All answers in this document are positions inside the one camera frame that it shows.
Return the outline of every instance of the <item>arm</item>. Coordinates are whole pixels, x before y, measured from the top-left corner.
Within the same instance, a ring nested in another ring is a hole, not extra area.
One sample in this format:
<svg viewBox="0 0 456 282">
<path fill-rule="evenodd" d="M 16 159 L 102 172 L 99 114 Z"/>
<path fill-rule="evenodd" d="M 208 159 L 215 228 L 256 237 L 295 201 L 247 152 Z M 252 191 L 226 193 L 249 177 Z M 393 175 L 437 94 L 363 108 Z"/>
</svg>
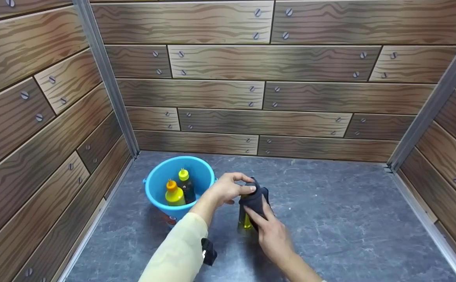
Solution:
<svg viewBox="0 0 456 282">
<path fill-rule="evenodd" d="M 225 173 L 197 200 L 155 251 L 139 282 L 191 282 L 203 264 L 201 239 L 214 211 L 233 198 L 253 192 L 253 186 L 240 186 L 235 181 L 252 179 L 242 173 Z"/>
<path fill-rule="evenodd" d="M 263 197 L 264 216 L 248 207 L 247 214 L 259 225 L 259 241 L 262 250 L 291 282 L 324 282 L 306 262 L 294 252 L 287 228 L 273 214 Z"/>
</svg>

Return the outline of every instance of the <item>screw head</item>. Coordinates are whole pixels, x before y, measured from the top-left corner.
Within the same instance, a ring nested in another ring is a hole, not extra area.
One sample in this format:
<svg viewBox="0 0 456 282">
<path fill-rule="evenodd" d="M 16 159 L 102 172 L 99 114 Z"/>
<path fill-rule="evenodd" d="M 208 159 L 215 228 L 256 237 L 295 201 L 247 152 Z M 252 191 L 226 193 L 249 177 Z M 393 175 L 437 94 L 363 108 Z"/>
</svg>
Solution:
<svg viewBox="0 0 456 282">
<path fill-rule="evenodd" d="M 21 91 L 20 95 L 24 100 L 28 100 L 29 98 L 29 94 L 26 91 Z"/>
</svg>

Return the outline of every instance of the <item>left hand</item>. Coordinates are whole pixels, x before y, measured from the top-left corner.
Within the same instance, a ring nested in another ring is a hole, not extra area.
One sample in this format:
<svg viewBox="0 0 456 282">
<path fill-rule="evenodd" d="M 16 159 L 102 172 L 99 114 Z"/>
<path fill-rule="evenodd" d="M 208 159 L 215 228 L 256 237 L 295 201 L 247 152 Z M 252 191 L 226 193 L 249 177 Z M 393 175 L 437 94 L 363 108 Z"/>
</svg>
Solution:
<svg viewBox="0 0 456 282">
<path fill-rule="evenodd" d="M 254 182 L 254 180 L 241 172 L 231 172 L 223 174 L 204 195 L 211 197 L 216 202 L 216 207 L 223 203 L 233 205 L 233 198 L 250 194 L 255 191 L 255 186 L 242 186 L 236 184 L 235 181 Z"/>
</svg>

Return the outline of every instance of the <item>floor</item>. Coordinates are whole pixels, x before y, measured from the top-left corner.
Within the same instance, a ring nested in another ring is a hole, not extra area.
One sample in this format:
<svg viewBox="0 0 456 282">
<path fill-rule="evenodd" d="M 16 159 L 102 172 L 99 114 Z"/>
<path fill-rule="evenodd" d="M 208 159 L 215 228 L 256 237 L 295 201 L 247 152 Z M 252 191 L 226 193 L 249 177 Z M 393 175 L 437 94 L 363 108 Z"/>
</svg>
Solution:
<svg viewBox="0 0 456 282">
<path fill-rule="evenodd" d="M 183 155 L 141 152 L 117 188 L 67 282 L 136 282 L 169 227 L 142 179 Z M 296 251 L 329 282 L 453 282 L 456 276 L 380 164 L 195 155 L 217 177 L 241 171 L 269 188 Z M 219 208 L 209 229 L 218 252 L 198 282 L 285 281 L 252 234 L 237 231 L 238 204 Z"/>
</svg>

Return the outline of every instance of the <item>bucket rim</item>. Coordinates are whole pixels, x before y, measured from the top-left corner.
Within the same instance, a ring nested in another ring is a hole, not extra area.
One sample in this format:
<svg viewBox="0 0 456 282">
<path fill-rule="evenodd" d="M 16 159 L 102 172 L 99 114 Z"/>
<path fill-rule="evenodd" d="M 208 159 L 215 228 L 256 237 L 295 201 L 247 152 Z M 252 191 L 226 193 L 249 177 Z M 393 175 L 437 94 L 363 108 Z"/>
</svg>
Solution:
<svg viewBox="0 0 456 282">
<path fill-rule="evenodd" d="M 168 206 L 168 205 L 164 205 L 160 202 L 158 202 L 157 200 L 155 200 L 152 196 L 151 196 L 151 192 L 150 192 L 150 188 L 149 188 L 149 182 L 147 181 L 147 179 L 151 178 L 151 176 L 153 176 L 153 174 L 156 172 L 156 170 L 158 170 L 158 167 L 164 165 L 164 164 L 167 164 L 168 162 L 172 162 L 172 161 L 175 161 L 176 159 L 195 159 L 196 161 L 199 161 L 201 162 L 202 164 L 204 164 L 208 169 L 209 169 L 209 172 L 210 172 L 210 186 L 212 184 L 214 184 L 214 181 L 215 181 L 215 175 L 214 175 L 214 170 L 212 170 L 212 167 L 210 166 L 210 164 L 208 164 L 207 162 L 205 162 L 203 159 L 199 158 L 199 157 L 194 157 L 192 155 L 180 155 L 180 156 L 177 156 L 177 157 L 171 157 L 170 159 L 166 159 L 165 161 L 161 162 L 160 164 L 157 164 L 152 170 L 151 172 L 148 174 L 148 177 L 145 178 L 145 179 L 142 179 L 142 183 L 144 184 L 144 191 L 146 193 L 146 197 L 148 197 L 148 200 L 155 206 L 155 207 L 158 207 L 158 209 L 162 210 L 162 209 L 165 209 L 165 210 L 171 210 L 171 211 L 181 211 L 181 210 L 185 210 L 185 209 L 190 209 L 191 207 L 193 207 L 197 200 L 195 200 L 194 202 L 192 203 L 189 203 L 187 205 L 182 205 L 182 206 Z"/>
</svg>

